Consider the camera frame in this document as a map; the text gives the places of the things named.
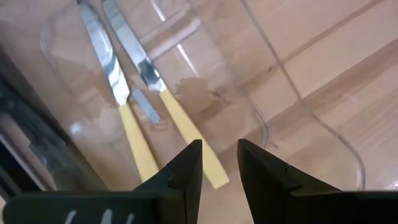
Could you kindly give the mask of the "yellow-handled knife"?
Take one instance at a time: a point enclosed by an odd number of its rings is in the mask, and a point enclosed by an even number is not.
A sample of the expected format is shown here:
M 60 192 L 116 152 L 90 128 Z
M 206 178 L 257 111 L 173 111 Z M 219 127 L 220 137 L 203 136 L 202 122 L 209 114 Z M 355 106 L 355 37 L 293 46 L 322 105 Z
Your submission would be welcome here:
M 139 76 L 147 85 L 148 89 L 155 90 L 159 93 L 163 104 L 185 142 L 190 143 L 195 139 L 202 140 L 203 171 L 212 187 L 218 189 L 226 185 L 229 182 L 229 177 L 214 150 L 179 102 L 174 98 L 161 74 L 152 63 L 149 55 L 119 11 L 115 1 L 101 1 L 104 13 L 113 32 L 116 34 L 120 44 L 134 64 Z
M 159 171 L 155 157 L 144 133 L 129 106 L 131 91 L 120 66 L 109 35 L 93 6 L 88 0 L 75 0 L 96 57 L 104 71 L 104 78 L 117 104 L 126 137 L 142 182 Z

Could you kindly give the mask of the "black aluminium table frame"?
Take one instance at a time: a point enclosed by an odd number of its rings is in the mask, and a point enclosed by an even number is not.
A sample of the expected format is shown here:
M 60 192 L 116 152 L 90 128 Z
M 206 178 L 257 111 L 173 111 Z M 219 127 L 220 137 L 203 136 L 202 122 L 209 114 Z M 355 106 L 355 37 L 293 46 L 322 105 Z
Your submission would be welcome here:
M 0 45 L 0 195 L 107 190 Z

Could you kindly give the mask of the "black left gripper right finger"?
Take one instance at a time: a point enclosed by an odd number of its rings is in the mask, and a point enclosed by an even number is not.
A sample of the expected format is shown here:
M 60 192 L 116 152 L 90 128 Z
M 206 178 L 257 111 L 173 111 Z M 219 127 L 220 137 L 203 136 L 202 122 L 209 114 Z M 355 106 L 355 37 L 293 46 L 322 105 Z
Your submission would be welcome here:
M 317 205 L 305 197 L 339 190 L 240 139 L 237 160 L 254 224 L 314 224 Z

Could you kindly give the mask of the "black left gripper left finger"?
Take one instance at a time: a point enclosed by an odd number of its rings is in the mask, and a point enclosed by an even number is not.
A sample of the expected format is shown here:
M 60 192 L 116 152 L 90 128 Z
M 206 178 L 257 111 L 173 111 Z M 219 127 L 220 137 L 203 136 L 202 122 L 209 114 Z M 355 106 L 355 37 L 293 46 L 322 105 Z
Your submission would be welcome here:
M 196 139 L 134 190 L 147 198 L 133 224 L 197 224 L 202 180 L 202 141 Z

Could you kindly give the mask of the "clear plastic bin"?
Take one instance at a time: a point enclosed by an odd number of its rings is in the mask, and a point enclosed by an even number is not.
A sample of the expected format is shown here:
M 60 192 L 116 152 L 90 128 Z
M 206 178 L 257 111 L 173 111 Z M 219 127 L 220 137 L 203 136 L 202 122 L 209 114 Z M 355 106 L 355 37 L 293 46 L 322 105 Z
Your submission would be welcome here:
M 272 121 L 298 101 L 275 57 L 290 59 L 367 0 L 115 0 L 170 91 L 220 156 L 241 137 L 278 153 Z M 76 0 L 0 0 L 7 78 L 74 143 L 92 188 L 139 181 L 117 106 Z

